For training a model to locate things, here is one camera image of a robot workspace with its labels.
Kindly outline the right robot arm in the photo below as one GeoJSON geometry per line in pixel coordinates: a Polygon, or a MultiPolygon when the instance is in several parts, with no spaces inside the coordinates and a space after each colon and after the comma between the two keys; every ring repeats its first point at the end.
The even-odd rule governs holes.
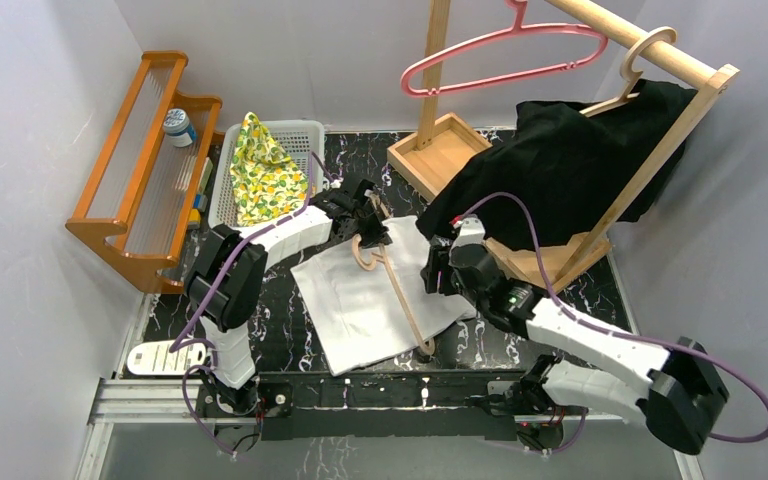
{"type": "Polygon", "coordinates": [[[669,347],[653,345],[574,312],[507,277],[480,244],[433,240],[421,277],[427,293],[459,295],[497,329],[584,361],[540,357],[515,389],[531,411],[576,406],[617,415],[688,455],[712,438],[729,392],[700,343],[682,337],[669,347]]]}

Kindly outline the white cloth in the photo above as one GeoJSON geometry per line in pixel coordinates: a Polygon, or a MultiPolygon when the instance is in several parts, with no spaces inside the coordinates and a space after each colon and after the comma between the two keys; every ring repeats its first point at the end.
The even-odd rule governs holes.
{"type": "MultiPolygon", "coordinates": [[[[420,270],[429,242],[415,215],[384,221],[392,243],[386,246],[405,300],[424,339],[472,317],[475,309],[458,295],[428,294],[420,270]]],[[[352,243],[337,244],[291,269],[334,376],[400,355],[418,346],[386,268],[362,269],[352,243]]]]}

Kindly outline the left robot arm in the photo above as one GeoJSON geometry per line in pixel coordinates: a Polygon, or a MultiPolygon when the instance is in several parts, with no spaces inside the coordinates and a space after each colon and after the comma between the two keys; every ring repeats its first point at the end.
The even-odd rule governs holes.
{"type": "Polygon", "coordinates": [[[235,416],[254,411],[259,400],[247,322],[259,303],[264,274],[275,264],[330,241],[359,238],[363,246],[388,244],[385,213],[373,197],[376,185],[348,180],[304,200],[302,205],[256,227],[213,227],[185,280],[200,338],[210,354],[210,373],[223,385],[220,403],[235,416]]]}

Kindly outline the black skirt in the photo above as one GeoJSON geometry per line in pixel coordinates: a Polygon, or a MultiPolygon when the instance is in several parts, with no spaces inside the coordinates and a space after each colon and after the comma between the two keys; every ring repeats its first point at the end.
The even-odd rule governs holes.
{"type": "Polygon", "coordinates": [[[562,246],[593,229],[696,92],[641,80],[637,97],[587,117],[585,104],[524,101],[513,136],[473,155],[418,217],[427,239],[452,238],[452,220],[476,210],[511,250],[562,246]]]}

